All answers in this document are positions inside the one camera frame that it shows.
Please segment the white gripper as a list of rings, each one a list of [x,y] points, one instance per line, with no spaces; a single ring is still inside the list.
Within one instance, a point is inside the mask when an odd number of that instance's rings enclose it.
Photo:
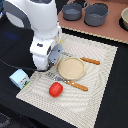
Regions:
[[[38,69],[46,70],[51,64],[55,65],[57,63],[62,53],[61,38],[61,34],[57,34],[51,39],[33,37],[30,53]]]

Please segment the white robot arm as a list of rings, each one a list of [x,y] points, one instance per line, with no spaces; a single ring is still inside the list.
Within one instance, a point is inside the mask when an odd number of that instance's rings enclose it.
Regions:
[[[62,52],[55,0],[5,0],[3,8],[12,24],[34,32],[30,53],[35,66],[42,71],[54,66]]]

